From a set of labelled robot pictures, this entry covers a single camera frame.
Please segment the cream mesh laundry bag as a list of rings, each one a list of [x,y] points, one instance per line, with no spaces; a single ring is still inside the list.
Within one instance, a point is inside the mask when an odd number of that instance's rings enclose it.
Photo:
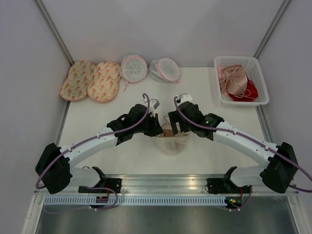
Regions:
[[[165,120],[161,126],[163,133],[156,136],[156,145],[163,153],[176,156],[186,148],[190,134],[181,132],[179,124],[177,124],[178,132],[174,134],[169,117],[164,116],[163,118]]]

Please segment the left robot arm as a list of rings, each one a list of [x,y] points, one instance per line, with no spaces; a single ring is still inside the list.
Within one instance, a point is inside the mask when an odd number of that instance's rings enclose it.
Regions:
[[[159,103],[153,99],[136,104],[127,114],[109,122],[95,136],[79,143],[59,147],[47,145],[35,167],[39,176],[37,189],[57,194],[67,187],[77,187],[80,193],[102,193],[109,186],[108,178],[99,167],[77,168],[80,162],[94,154],[119,146],[135,134],[156,137],[163,132],[156,113]]]

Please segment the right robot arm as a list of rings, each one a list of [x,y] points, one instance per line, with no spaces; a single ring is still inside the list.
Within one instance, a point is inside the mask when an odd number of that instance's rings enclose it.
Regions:
[[[221,179],[225,191],[233,193],[239,188],[265,185],[276,193],[288,189],[297,172],[293,147],[283,142],[276,145],[239,132],[222,117],[213,113],[202,114],[198,105],[189,101],[168,113],[174,134],[192,132],[198,137],[225,144],[248,156],[257,166],[232,166]]]

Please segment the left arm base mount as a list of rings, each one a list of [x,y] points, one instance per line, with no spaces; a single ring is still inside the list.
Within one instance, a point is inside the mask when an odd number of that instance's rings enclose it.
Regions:
[[[79,186],[78,192],[82,194],[91,193],[91,194],[100,194],[100,193],[110,193],[114,191],[119,194],[122,187],[121,178],[106,178],[101,179],[94,187]]]

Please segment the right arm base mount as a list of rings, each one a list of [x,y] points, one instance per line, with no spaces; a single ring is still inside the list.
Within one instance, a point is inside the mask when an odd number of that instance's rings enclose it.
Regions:
[[[249,194],[251,186],[238,187],[231,181],[223,181],[222,178],[208,178],[205,186],[209,194]]]

